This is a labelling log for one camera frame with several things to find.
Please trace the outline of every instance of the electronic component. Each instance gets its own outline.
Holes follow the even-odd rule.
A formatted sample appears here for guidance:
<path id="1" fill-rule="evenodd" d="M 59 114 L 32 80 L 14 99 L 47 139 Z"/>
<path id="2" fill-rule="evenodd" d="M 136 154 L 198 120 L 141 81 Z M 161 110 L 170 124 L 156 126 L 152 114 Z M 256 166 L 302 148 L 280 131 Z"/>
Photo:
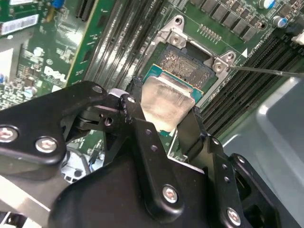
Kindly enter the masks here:
<path id="1" fill-rule="evenodd" d="M 38 23 L 38 18 L 39 15 L 36 14 L 36 15 L 0 23 L 1 26 L 0 35 L 3 36 L 36 25 Z"/>
<path id="2" fill-rule="evenodd" d="M 53 2 L 51 3 L 51 6 L 54 7 L 55 9 L 60 9 L 64 3 L 65 3 L 65 0 L 53 0 Z"/>
<path id="3" fill-rule="evenodd" d="M 215 73 L 212 69 L 190 56 L 191 52 L 197 52 L 197 49 L 193 50 L 190 45 L 187 48 L 181 51 L 176 47 L 168 45 L 157 64 L 163 70 L 202 90 L 204 85 L 215 77 Z"/>
<path id="4" fill-rule="evenodd" d="M 195 5 L 196 7 L 200 8 L 201 5 L 203 4 L 204 0 L 191 0 L 190 2 Z"/>
<path id="5" fill-rule="evenodd" d="M 157 131 L 171 132 L 195 105 L 195 89 L 153 65 L 142 87 L 142 111 Z"/>
<path id="6" fill-rule="evenodd" d="M 280 14 L 281 14 L 281 16 L 286 17 L 286 16 L 290 13 L 291 10 L 292 10 L 292 9 L 291 9 L 291 5 L 290 5 L 290 4 L 285 4 L 285 5 L 281 8 Z"/>
<path id="7" fill-rule="evenodd" d="M 246 19 L 246 17 L 248 16 L 249 12 L 250 11 L 248 9 L 244 9 L 244 11 L 241 13 L 241 18 L 242 19 Z"/>
<path id="8" fill-rule="evenodd" d="M 258 5 L 261 9 L 271 9 L 275 5 L 275 0 L 260 0 Z"/>
<path id="9" fill-rule="evenodd" d="M 34 86 L 35 79 L 33 77 L 27 77 L 24 79 L 24 86 L 25 87 L 32 87 Z"/>
<path id="10" fill-rule="evenodd" d="M 202 10 L 206 13 L 211 13 L 213 9 L 216 7 L 217 2 L 215 0 L 206 0 L 202 6 Z"/>
<path id="11" fill-rule="evenodd" d="M 87 21 L 89 19 L 94 3 L 95 0 L 79 0 L 76 9 L 76 17 L 81 18 L 82 21 Z"/>
<path id="12" fill-rule="evenodd" d="M 293 37 L 291 40 L 297 44 L 304 45 L 304 32 L 300 33 L 296 37 Z"/>
<path id="13" fill-rule="evenodd" d="M 273 23 L 274 26 L 281 29 L 281 28 L 284 28 L 287 25 L 287 19 L 282 18 L 280 16 L 275 16 L 272 20 L 272 23 Z"/>
<path id="14" fill-rule="evenodd" d="M 227 26 L 228 28 L 231 28 L 234 25 L 234 22 L 237 20 L 237 15 L 235 15 L 233 12 L 230 12 L 226 19 L 223 21 L 223 24 Z"/>
<path id="15" fill-rule="evenodd" d="M 250 24 L 251 24 L 252 26 L 255 26 L 256 23 L 257 23 L 259 20 L 260 20 L 260 19 L 259 19 L 257 16 L 255 16 L 255 17 L 251 20 Z"/>
<path id="16" fill-rule="evenodd" d="M 27 4 L 27 3 L 32 3 L 32 2 L 34 2 L 34 0 L 10 0 L 9 1 L 11 6 Z"/>
<path id="17" fill-rule="evenodd" d="M 239 3 L 238 1 L 236 1 L 236 2 L 232 5 L 231 10 L 234 11 L 234 12 L 236 12 L 240 5 L 241 5 L 241 3 Z"/>
<path id="18" fill-rule="evenodd" d="M 222 18 L 225 16 L 225 14 L 227 13 L 228 9 L 223 6 L 223 5 L 219 5 L 219 7 L 215 10 L 215 12 L 212 14 L 212 17 L 216 20 L 216 21 L 221 21 Z"/>
<path id="19" fill-rule="evenodd" d="M 247 22 L 241 19 L 236 26 L 232 29 L 235 34 L 241 35 L 241 33 L 245 30 L 247 26 Z"/>
<path id="20" fill-rule="evenodd" d="M 252 39 L 252 37 L 257 33 L 257 30 L 253 27 L 247 26 L 246 32 L 242 36 L 242 39 L 245 41 L 249 41 Z"/>

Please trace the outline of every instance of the white sticker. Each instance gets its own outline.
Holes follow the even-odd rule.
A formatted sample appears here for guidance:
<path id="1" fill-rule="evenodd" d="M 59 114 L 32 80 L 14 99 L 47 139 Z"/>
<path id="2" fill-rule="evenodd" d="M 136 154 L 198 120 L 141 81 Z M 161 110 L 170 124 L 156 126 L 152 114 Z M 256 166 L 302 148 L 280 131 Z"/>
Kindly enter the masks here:
<path id="1" fill-rule="evenodd" d="M 10 5 L 15 6 L 19 4 L 32 3 L 34 0 L 10 0 Z"/>
<path id="2" fill-rule="evenodd" d="M 32 16 L 11 20 L 2 23 L 2 29 L 0 35 L 6 35 L 11 32 L 15 32 L 33 25 L 36 25 L 38 23 L 39 14 L 35 14 Z"/>
<path id="3" fill-rule="evenodd" d="M 61 88 L 57 85 L 53 85 L 53 88 L 52 88 L 52 92 L 55 92 L 55 91 L 58 91 L 60 90 Z"/>

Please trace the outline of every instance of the screw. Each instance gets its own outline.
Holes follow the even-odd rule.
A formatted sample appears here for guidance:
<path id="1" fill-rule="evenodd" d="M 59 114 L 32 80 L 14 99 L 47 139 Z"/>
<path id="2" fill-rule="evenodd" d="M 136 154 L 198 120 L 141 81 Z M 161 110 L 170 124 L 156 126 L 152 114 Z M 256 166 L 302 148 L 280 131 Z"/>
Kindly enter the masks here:
<path id="1" fill-rule="evenodd" d="M 219 141 L 216 138 L 212 138 L 212 140 L 216 145 L 219 145 Z"/>
<path id="2" fill-rule="evenodd" d="M 18 132 L 11 127 L 0 127 L 0 143 L 10 143 L 17 139 Z"/>
<path id="3" fill-rule="evenodd" d="M 135 102 L 136 102 L 135 99 L 134 99 L 133 97 L 131 97 L 131 96 L 128 97 L 128 101 L 130 101 L 130 102 L 132 102 L 132 103 L 135 103 Z"/>
<path id="4" fill-rule="evenodd" d="M 43 153 L 52 153 L 56 148 L 56 142 L 51 138 L 41 138 L 35 143 L 36 149 Z"/>
<path id="5" fill-rule="evenodd" d="M 169 203 L 177 202 L 178 195 L 177 192 L 172 187 L 165 186 L 162 190 L 162 194 Z"/>
<path id="6" fill-rule="evenodd" d="M 237 212 L 235 210 L 233 210 L 232 208 L 228 208 L 227 209 L 227 215 L 228 215 L 230 221 L 234 225 L 236 225 L 236 226 L 241 225 L 241 219 L 240 219 L 239 215 L 237 214 Z"/>
<path id="7" fill-rule="evenodd" d="M 245 164 L 245 160 L 244 160 L 244 158 L 243 158 L 243 157 L 238 156 L 237 158 L 238 158 L 238 160 L 239 160 L 241 163 Z"/>
<path id="8" fill-rule="evenodd" d="M 95 92 L 99 93 L 99 94 L 102 94 L 102 93 L 103 93 L 103 89 L 102 89 L 100 86 L 97 86 L 97 85 L 95 85 L 95 86 L 93 87 L 93 90 L 94 90 Z"/>
<path id="9" fill-rule="evenodd" d="M 216 72 L 216 73 L 221 73 L 223 70 L 224 70 L 224 67 L 222 66 L 221 63 L 215 63 L 214 66 L 213 66 L 213 70 Z"/>

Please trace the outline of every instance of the silver metal surface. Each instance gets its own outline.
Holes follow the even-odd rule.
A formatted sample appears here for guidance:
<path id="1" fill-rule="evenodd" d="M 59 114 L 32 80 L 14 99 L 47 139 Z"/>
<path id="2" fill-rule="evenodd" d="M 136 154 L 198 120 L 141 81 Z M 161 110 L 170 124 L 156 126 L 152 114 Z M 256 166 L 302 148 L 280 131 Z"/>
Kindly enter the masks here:
<path id="1" fill-rule="evenodd" d="M 69 184 L 60 172 L 46 181 L 30 181 L 11 176 L 0 176 L 1 205 L 32 219 L 42 227 L 47 227 L 51 207 L 59 194 Z"/>
<path id="2" fill-rule="evenodd" d="M 128 94 L 128 93 L 126 91 L 122 90 L 122 89 L 111 89 L 109 91 L 109 94 L 112 94 L 112 95 L 120 98 L 122 95 Z"/>
<path id="3" fill-rule="evenodd" d="M 132 103 L 136 103 L 135 99 L 131 96 L 128 97 L 128 101 L 132 102 Z"/>
<path id="4" fill-rule="evenodd" d="M 35 143 L 35 147 L 42 153 L 52 153 L 57 148 L 57 143 L 51 138 L 41 138 Z"/>
<path id="5" fill-rule="evenodd" d="M 11 127 L 0 127 L 0 143 L 10 143 L 17 139 L 18 132 Z"/>
<path id="6" fill-rule="evenodd" d="M 170 186 L 165 186 L 162 190 L 162 194 L 169 203 L 176 203 L 178 200 L 177 192 Z"/>
<path id="7" fill-rule="evenodd" d="M 244 158 L 243 158 L 242 156 L 238 156 L 237 159 L 238 159 L 241 163 L 245 164 L 245 160 L 244 160 Z"/>
<path id="8" fill-rule="evenodd" d="M 150 76 L 142 87 L 142 111 L 158 131 L 173 131 L 195 105 L 192 90 L 166 74 Z"/>
<path id="9" fill-rule="evenodd" d="M 216 138 L 212 138 L 212 140 L 216 145 L 219 145 L 219 141 Z"/>
<path id="10" fill-rule="evenodd" d="M 155 36 L 154 40 L 149 44 L 148 48 L 145 51 L 145 56 L 141 62 L 141 67 L 139 69 L 139 74 L 144 69 L 145 65 L 147 64 L 148 60 L 150 59 L 151 55 L 153 54 L 154 50 L 156 49 L 157 45 L 161 43 L 167 43 L 168 39 L 170 38 L 170 35 L 174 29 L 174 33 L 176 35 L 179 35 L 179 37 L 185 38 L 185 35 L 183 34 L 185 25 L 185 19 L 182 15 L 175 16 L 172 20 L 170 20 Z"/>
<path id="11" fill-rule="evenodd" d="M 95 85 L 95 86 L 93 87 L 93 90 L 94 90 L 95 92 L 99 93 L 99 94 L 102 94 L 102 93 L 103 93 L 103 89 L 102 89 L 100 86 L 97 86 L 97 85 Z"/>
<path id="12" fill-rule="evenodd" d="M 233 65 L 236 60 L 236 53 L 229 51 L 223 54 L 220 58 L 217 57 L 213 63 L 213 70 L 216 72 L 217 81 L 212 85 L 212 87 L 204 94 L 201 100 L 197 103 L 197 107 L 201 107 L 210 97 L 214 95 L 214 92 L 219 85 L 225 80 L 228 76 L 228 70 L 231 65 Z"/>
<path id="13" fill-rule="evenodd" d="M 223 140 L 241 154 L 304 227 L 304 81 L 288 79 Z"/>
<path id="14" fill-rule="evenodd" d="M 240 219 L 239 215 L 237 214 L 237 212 L 235 210 L 233 210 L 232 208 L 228 208 L 227 209 L 227 215 L 228 215 L 230 221 L 234 225 L 236 225 L 236 226 L 241 225 L 241 219 Z"/>

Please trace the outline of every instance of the black chip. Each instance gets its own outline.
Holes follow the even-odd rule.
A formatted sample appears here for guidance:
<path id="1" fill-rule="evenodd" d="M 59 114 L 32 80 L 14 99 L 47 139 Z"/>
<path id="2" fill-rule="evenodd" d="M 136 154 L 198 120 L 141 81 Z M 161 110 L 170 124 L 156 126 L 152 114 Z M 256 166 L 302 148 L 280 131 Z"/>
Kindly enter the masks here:
<path id="1" fill-rule="evenodd" d="M 202 6 L 202 10 L 204 10 L 206 13 L 211 13 L 216 5 L 217 5 L 217 1 L 206 0 Z"/>
<path id="2" fill-rule="evenodd" d="M 257 16 L 255 16 L 255 17 L 251 20 L 250 24 L 251 24 L 252 26 L 255 26 L 256 23 L 257 23 L 258 21 L 259 21 L 259 18 L 258 18 Z"/>
<path id="3" fill-rule="evenodd" d="M 237 15 L 235 15 L 233 12 L 230 12 L 226 17 L 226 19 L 224 20 L 223 24 L 228 28 L 231 28 L 237 18 L 238 18 Z"/>
<path id="4" fill-rule="evenodd" d="M 107 22 L 107 17 L 106 15 L 101 15 L 101 17 L 99 18 L 99 21 L 98 21 L 98 24 L 97 24 L 97 27 L 103 27 Z"/>
<path id="5" fill-rule="evenodd" d="M 88 50 L 86 53 L 85 53 L 85 56 L 84 56 L 84 59 L 83 59 L 83 61 L 87 61 L 87 60 L 89 60 L 89 58 L 91 57 L 91 55 L 92 55 L 92 50 Z"/>
<path id="6" fill-rule="evenodd" d="M 246 17 L 248 16 L 249 12 L 250 11 L 248 9 L 244 9 L 244 11 L 241 14 L 241 18 L 242 19 L 246 19 Z"/>
<path id="7" fill-rule="evenodd" d="M 232 31 L 238 35 L 240 35 L 246 28 L 247 22 L 241 19 L 237 25 L 232 29 Z"/>
<path id="8" fill-rule="evenodd" d="M 255 28 L 247 26 L 247 31 L 242 36 L 242 39 L 245 41 L 249 41 L 256 33 L 257 33 L 257 30 Z"/>
<path id="9" fill-rule="evenodd" d="M 239 3 L 238 1 L 236 1 L 232 7 L 231 7 L 231 10 L 236 12 L 237 11 L 237 8 L 241 5 L 241 3 Z"/>
<path id="10" fill-rule="evenodd" d="M 291 5 L 290 4 L 286 4 L 284 5 L 281 10 L 280 10 L 280 14 L 283 17 L 286 17 L 291 11 Z"/>
<path id="11" fill-rule="evenodd" d="M 227 11 L 228 9 L 225 6 L 219 5 L 219 7 L 213 13 L 212 17 L 217 21 L 221 21 L 221 19 L 225 16 Z"/>

